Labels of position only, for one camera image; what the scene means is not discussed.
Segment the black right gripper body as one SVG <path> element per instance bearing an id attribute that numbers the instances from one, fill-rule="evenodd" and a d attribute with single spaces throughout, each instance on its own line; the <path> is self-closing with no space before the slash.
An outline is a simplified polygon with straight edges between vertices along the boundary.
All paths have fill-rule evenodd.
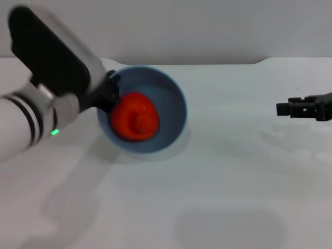
<path id="1" fill-rule="evenodd" d="M 332 93 L 317 95 L 315 99 L 316 121 L 331 120 L 331 95 Z"/>

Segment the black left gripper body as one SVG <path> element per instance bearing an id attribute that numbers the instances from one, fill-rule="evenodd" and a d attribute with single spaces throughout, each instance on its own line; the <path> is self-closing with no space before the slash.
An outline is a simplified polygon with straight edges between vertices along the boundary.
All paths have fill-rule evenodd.
<path id="1" fill-rule="evenodd" d="M 111 85 L 103 85 L 96 95 L 96 107 L 105 113 L 111 113 L 115 107 L 115 95 Z"/>

